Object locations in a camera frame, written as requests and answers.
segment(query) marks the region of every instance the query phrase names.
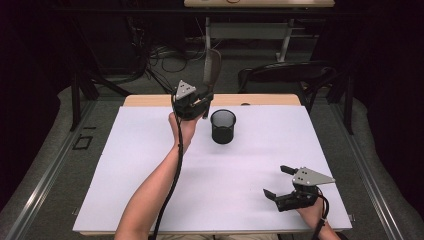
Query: black chair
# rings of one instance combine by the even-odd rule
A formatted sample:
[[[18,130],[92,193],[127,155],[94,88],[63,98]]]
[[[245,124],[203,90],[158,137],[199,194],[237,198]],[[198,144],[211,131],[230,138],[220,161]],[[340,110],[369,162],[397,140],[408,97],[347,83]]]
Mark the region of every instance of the black chair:
[[[310,113],[318,90],[336,75],[335,68],[326,61],[273,63],[241,70],[239,93],[294,93]]]

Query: human arm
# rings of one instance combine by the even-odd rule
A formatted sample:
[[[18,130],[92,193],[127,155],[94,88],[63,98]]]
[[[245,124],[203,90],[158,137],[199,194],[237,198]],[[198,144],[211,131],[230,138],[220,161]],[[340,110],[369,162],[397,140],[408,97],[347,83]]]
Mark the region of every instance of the human arm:
[[[315,229],[322,217],[323,199],[319,197],[313,206],[299,208],[296,209],[296,211],[300,214],[303,221],[305,221],[309,227]],[[333,230],[333,228],[331,228],[328,221],[326,221],[324,226],[322,226],[318,238],[320,240],[340,240],[339,236],[337,236],[336,232]]]
[[[191,121],[181,121],[184,152],[191,143],[200,117],[201,115]],[[164,160],[144,180],[129,200],[115,233],[116,240],[147,240],[150,228],[169,193],[177,170],[179,155],[178,126],[173,113],[169,114],[169,123],[174,144]]]

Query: silver bracket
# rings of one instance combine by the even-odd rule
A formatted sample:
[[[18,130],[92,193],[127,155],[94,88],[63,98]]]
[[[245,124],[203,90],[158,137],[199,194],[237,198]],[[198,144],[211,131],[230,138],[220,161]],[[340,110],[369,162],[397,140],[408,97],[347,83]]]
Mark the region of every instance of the silver bracket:
[[[301,167],[293,177],[293,183],[303,186],[316,186],[325,183],[334,183],[336,179],[315,172],[309,168]]]
[[[178,84],[178,88],[177,88],[177,94],[175,96],[175,98],[177,100],[180,100],[181,98],[194,93],[196,91],[196,87],[191,86],[188,83],[183,82],[183,80],[180,80],[180,83]]]

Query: black mesh cup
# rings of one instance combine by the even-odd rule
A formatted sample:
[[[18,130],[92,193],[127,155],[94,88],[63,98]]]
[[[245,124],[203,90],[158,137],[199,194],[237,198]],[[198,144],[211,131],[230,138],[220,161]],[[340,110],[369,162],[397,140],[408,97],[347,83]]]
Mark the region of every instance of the black mesh cup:
[[[211,116],[212,139],[219,144],[227,144],[234,138],[236,115],[233,112],[220,109]]]

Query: table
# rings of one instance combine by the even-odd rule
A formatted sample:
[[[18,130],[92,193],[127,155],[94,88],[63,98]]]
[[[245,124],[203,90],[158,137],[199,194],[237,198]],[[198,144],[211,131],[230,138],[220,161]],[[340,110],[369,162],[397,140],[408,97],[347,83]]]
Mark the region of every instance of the table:
[[[292,176],[281,173],[280,165],[303,165],[331,176],[306,109],[295,95],[282,94],[216,94],[211,113],[220,108],[238,117],[234,140],[227,145],[214,143],[210,121],[199,121],[159,234],[310,231],[296,211],[278,212],[262,190],[278,195],[293,190]],[[169,95],[128,97],[115,119],[74,231],[114,233],[129,198],[173,143],[167,120],[170,110]],[[330,201],[328,219],[333,228],[350,229],[336,184],[320,188]]]
[[[184,0],[186,7],[196,8],[329,8],[334,6],[333,0],[239,0],[230,3],[227,0]],[[294,19],[287,23],[213,23],[206,17],[206,47],[209,49],[210,39],[284,39],[277,61],[284,62]]]

